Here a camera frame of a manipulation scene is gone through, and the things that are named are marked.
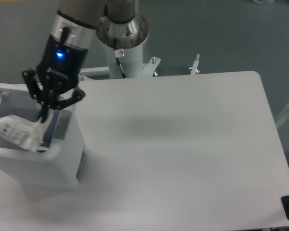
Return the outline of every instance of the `gray floor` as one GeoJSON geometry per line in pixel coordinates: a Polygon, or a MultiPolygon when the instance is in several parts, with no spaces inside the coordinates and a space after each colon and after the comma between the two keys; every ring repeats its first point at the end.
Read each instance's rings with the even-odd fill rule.
{"type": "MultiPolygon", "coordinates": [[[[0,82],[22,83],[21,72],[40,61],[58,2],[0,2],[0,82]]],[[[140,0],[139,8],[151,31],[144,60],[161,58],[161,75],[188,74],[200,53],[202,73],[257,71],[273,116],[289,100],[287,0],[140,0]]],[[[97,66],[106,58],[95,40],[84,67],[97,66]]],[[[279,134],[289,162],[289,122],[279,134]]]]}

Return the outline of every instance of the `white container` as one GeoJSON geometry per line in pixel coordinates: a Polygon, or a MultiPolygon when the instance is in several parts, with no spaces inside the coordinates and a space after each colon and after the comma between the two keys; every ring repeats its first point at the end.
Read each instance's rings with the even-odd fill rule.
{"type": "MultiPolygon", "coordinates": [[[[10,114],[28,120],[36,117],[37,103],[30,98],[26,86],[0,84],[0,90],[9,92],[0,96],[0,117],[10,114]]],[[[78,187],[85,143],[74,111],[72,105],[54,115],[44,136],[49,147],[46,152],[26,151],[0,137],[0,169],[21,184],[66,190],[78,187]]]]}

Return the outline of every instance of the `blue led light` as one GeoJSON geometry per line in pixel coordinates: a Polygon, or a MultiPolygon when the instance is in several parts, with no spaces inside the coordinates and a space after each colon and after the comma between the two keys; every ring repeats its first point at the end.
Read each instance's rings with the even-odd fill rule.
{"type": "Polygon", "coordinates": [[[63,53],[61,52],[57,52],[56,55],[59,59],[62,59],[64,57],[63,53]]]}

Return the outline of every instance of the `gray cylinder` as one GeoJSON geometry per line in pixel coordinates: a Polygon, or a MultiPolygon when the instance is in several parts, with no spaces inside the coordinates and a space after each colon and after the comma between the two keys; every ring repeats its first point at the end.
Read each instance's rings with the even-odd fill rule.
{"type": "Polygon", "coordinates": [[[105,7],[105,0],[61,0],[59,11],[68,17],[97,27],[105,7]]]}
{"type": "Polygon", "coordinates": [[[107,0],[107,16],[114,23],[128,23],[135,16],[135,1],[107,0]]]}

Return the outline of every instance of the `white tabletop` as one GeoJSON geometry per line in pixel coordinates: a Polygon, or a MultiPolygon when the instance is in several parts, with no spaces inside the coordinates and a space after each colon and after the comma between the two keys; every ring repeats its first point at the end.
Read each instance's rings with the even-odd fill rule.
{"type": "Polygon", "coordinates": [[[255,72],[81,82],[87,161],[64,192],[0,171],[0,231],[288,226],[289,169],[255,72]]]}

